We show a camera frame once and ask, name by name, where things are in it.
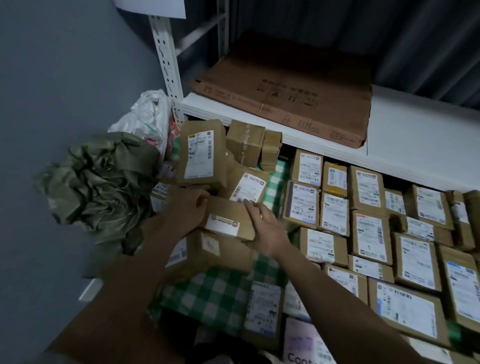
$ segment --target white label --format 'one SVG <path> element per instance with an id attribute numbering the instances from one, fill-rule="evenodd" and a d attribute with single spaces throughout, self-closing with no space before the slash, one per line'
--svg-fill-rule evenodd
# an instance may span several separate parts
<path id="1" fill-rule="evenodd" d="M 153 188 L 152 192 L 159 194 L 162 197 L 167 197 L 168 185 L 164 183 L 157 183 Z"/>
<path id="2" fill-rule="evenodd" d="M 354 257 L 353 271 L 372 278 L 384 278 L 384 275 L 382 273 L 382 265 L 377 262 L 372 262 L 368 259 Z"/>
<path id="3" fill-rule="evenodd" d="M 213 130 L 188 136 L 188 161 L 184 178 L 213 176 Z"/>
<path id="4" fill-rule="evenodd" d="M 290 280 L 288 280 L 288 283 L 285 286 L 283 312 L 287 315 L 300 318 L 302 320 L 310 320 L 310 316 Z"/>
<path id="5" fill-rule="evenodd" d="M 322 157 L 300 153 L 299 182 L 320 186 Z"/>
<path id="6" fill-rule="evenodd" d="M 434 290 L 430 244 L 403 236 L 400 240 L 402 242 L 402 277 Z"/>
<path id="7" fill-rule="evenodd" d="M 423 358 L 443 364 L 453 364 L 449 350 L 414 338 L 408 338 L 408 341 L 411 347 L 414 348 Z"/>
<path id="8" fill-rule="evenodd" d="M 328 267 L 328 276 L 340 283 L 344 288 L 359 296 L 359 282 L 356 274 L 344 272 L 343 270 Z"/>
<path id="9" fill-rule="evenodd" d="M 453 262 L 447 262 L 447 268 L 456 311 L 462 316 L 480 322 L 480 289 L 477 273 Z"/>
<path id="10" fill-rule="evenodd" d="M 433 302 L 380 282 L 377 314 L 432 338 L 438 337 Z"/>
<path id="11" fill-rule="evenodd" d="M 361 214 L 356 215 L 359 254 L 366 256 L 367 258 L 386 262 L 387 258 L 382 220 Z"/>
<path id="12" fill-rule="evenodd" d="M 237 187 L 230 196 L 231 201 L 243 202 L 243 199 L 257 202 L 264 190 L 266 182 L 250 173 L 244 173 Z"/>
<path id="13" fill-rule="evenodd" d="M 220 245 L 217 239 L 212 238 L 210 235 L 201 233 L 202 249 L 220 256 Z"/>
<path id="14" fill-rule="evenodd" d="M 245 328 L 274 338 L 278 321 L 281 288 L 273 284 L 253 282 L 248 298 Z"/>
<path id="15" fill-rule="evenodd" d="M 239 222 L 214 214 L 208 215 L 207 223 L 205 224 L 205 229 L 207 230 L 231 236 L 237 236 L 239 228 Z"/>
<path id="16" fill-rule="evenodd" d="M 426 222 L 407 217 L 407 232 L 428 242 L 433 241 L 433 225 Z"/>
<path id="17" fill-rule="evenodd" d="M 357 171 L 357 187 L 362 204 L 381 207 L 378 176 L 373 173 Z"/>
<path id="18" fill-rule="evenodd" d="M 333 235 L 307 229 L 307 258 L 316 263 L 335 262 Z"/>
<path id="19" fill-rule="evenodd" d="M 440 192 L 417 187 L 417 206 L 421 218 L 445 224 L 445 211 Z"/>
<path id="20" fill-rule="evenodd" d="M 399 212 L 405 215 L 405 205 L 403 203 L 403 196 L 385 191 L 385 201 L 387 208 L 392 211 Z"/>
<path id="21" fill-rule="evenodd" d="M 187 259 L 187 237 L 180 240 L 175 248 L 173 248 L 173 252 L 170 254 L 165 268 L 180 263 L 185 259 Z"/>
<path id="22" fill-rule="evenodd" d="M 315 352 L 314 354 L 314 363 L 315 364 L 336 364 L 335 359 L 331 355 L 327 346 L 320 336 L 315 337 Z"/>
<path id="23" fill-rule="evenodd" d="M 331 194 L 324 194 L 321 227 L 340 235 L 347 233 L 347 200 Z"/>
<path id="24" fill-rule="evenodd" d="M 469 224 L 467 209 L 465 208 L 465 204 L 463 202 L 454 201 L 451 205 L 452 214 L 455 221 L 464 222 Z"/>
<path id="25" fill-rule="evenodd" d="M 328 185 L 341 188 L 343 190 L 347 189 L 347 172 L 344 170 L 338 170 L 336 168 L 328 169 Z"/>
<path id="26" fill-rule="evenodd" d="M 165 201 L 160 200 L 159 198 L 150 196 L 150 201 L 152 201 L 152 209 L 154 212 L 162 211 L 163 206 L 165 206 Z"/>
<path id="27" fill-rule="evenodd" d="M 317 216 L 317 190 L 301 184 L 293 184 L 290 217 L 315 224 Z"/>

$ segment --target white plastic bag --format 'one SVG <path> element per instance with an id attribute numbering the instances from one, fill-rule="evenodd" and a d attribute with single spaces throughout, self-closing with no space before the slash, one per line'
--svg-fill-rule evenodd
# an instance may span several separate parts
<path id="1" fill-rule="evenodd" d="M 163 90 L 145 91 L 130 110 L 110 126 L 108 132 L 126 132 L 142 138 L 158 149 L 163 161 L 168 143 L 171 100 Z"/>

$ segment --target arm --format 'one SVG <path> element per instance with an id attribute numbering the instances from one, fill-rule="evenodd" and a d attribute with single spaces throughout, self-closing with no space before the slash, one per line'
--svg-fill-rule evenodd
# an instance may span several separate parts
<path id="1" fill-rule="evenodd" d="M 369 306 L 310 262 L 288 240 L 265 205 L 244 201 L 257 237 L 254 248 L 286 271 L 318 333 L 339 364 L 424 363 L 423 358 Z"/>
<path id="2" fill-rule="evenodd" d="M 147 219 L 142 224 L 144 242 L 139 254 L 117 264 L 98 295 L 47 350 L 82 363 L 128 363 L 139 359 L 135 349 L 145 350 L 146 342 L 161 344 L 154 342 L 156 333 L 145 330 L 145 313 L 165 279 L 173 248 L 203 218 L 207 196 L 205 190 L 187 189 L 165 213 Z"/>

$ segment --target white shelf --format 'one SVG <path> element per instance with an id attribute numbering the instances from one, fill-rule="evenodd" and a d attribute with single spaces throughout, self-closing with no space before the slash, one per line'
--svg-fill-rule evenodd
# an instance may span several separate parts
<path id="1" fill-rule="evenodd" d="M 190 93 L 183 112 L 283 133 L 283 143 L 441 191 L 480 189 L 480 112 L 373 87 L 368 140 L 353 149 Z"/>

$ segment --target crumpled bag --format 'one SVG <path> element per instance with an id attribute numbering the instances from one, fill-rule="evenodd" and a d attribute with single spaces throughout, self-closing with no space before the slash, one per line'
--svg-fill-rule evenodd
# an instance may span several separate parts
<path id="1" fill-rule="evenodd" d="M 160 161 L 165 158 L 168 144 L 169 119 L 172 102 L 163 90 L 142 92 L 139 99 L 118 122 L 107 130 L 134 134 L 153 145 L 160 152 Z"/>
<path id="2" fill-rule="evenodd" d="M 152 213 L 160 153 L 129 133 L 95 135 L 69 148 L 37 178 L 59 224 L 81 225 L 95 238 L 84 277 L 95 276 L 117 254 L 132 254 L 142 241 L 139 222 Z"/>

